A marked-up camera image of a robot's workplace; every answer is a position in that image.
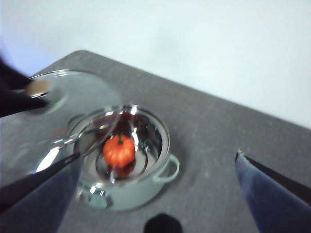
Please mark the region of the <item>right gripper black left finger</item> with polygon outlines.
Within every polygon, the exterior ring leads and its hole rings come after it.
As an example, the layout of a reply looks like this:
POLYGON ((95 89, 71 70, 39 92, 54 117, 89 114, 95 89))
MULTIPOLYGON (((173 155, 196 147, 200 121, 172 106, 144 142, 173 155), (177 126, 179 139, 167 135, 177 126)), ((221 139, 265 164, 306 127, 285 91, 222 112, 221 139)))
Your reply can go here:
POLYGON ((0 189, 2 233, 55 233, 75 193, 80 153, 0 189))

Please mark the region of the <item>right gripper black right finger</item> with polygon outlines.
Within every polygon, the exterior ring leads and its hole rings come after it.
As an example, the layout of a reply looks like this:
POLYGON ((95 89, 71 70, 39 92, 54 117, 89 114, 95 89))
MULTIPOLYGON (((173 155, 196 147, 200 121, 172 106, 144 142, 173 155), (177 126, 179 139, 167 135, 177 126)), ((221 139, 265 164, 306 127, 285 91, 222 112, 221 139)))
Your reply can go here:
POLYGON ((311 189, 237 150, 235 171, 261 233, 309 233, 311 189))

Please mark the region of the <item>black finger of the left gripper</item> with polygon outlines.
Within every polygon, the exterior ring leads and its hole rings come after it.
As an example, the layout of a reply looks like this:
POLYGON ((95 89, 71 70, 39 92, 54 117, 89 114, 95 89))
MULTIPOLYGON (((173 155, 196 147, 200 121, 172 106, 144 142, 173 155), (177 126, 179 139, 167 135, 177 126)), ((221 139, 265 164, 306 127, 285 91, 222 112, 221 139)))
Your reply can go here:
POLYGON ((30 79, 9 67, 0 60, 0 88, 4 90, 21 90, 30 84, 30 79))
POLYGON ((1 93, 0 94, 0 117, 6 117, 19 112, 30 111, 47 106, 47 102, 40 99, 30 98, 24 94, 1 93))

